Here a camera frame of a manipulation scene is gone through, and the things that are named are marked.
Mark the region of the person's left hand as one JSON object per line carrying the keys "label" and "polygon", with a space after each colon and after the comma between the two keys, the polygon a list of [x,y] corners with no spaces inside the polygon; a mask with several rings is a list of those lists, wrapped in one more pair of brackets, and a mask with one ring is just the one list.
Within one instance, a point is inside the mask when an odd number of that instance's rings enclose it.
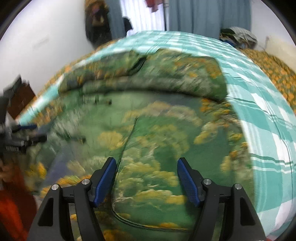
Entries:
{"label": "person's left hand", "polygon": [[4,163],[3,160],[1,160],[1,183],[17,184],[17,170],[18,164],[16,162],[8,161]]}

